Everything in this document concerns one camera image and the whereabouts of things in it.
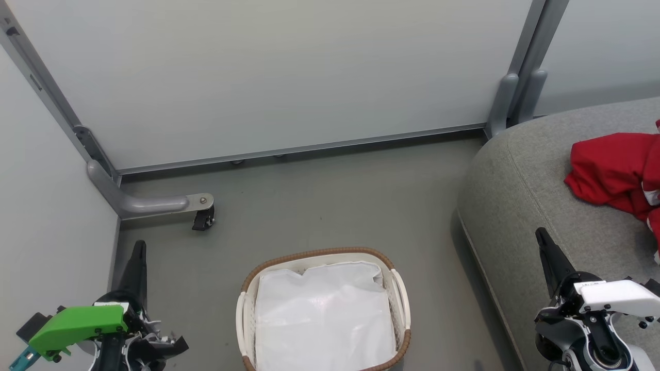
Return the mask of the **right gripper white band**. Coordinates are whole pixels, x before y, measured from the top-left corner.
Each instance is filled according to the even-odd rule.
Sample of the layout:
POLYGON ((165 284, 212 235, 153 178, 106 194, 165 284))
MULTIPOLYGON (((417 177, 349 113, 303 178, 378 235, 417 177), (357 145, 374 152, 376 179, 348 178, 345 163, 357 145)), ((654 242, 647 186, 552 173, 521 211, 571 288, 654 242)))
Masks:
POLYGON ((555 306, 549 324, 575 322, 587 330, 609 330, 614 315, 636 317, 643 327, 658 322, 658 283, 640 284, 632 279, 606 281, 577 272, 544 227, 535 230, 543 275, 555 306))

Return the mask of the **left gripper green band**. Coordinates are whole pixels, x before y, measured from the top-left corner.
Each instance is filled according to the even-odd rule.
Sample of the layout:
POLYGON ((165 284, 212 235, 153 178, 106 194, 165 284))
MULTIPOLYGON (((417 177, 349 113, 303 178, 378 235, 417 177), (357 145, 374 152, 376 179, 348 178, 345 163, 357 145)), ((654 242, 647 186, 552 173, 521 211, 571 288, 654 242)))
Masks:
POLYGON ((55 315, 36 313, 27 322, 27 344, 48 361, 58 361, 68 347, 90 341, 95 357, 123 361, 167 361, 189 349, 181 336, 163 336, 159 321, 149 318, 147 245, 137 240, 118 286, 90 306, 60 306, 55 315))

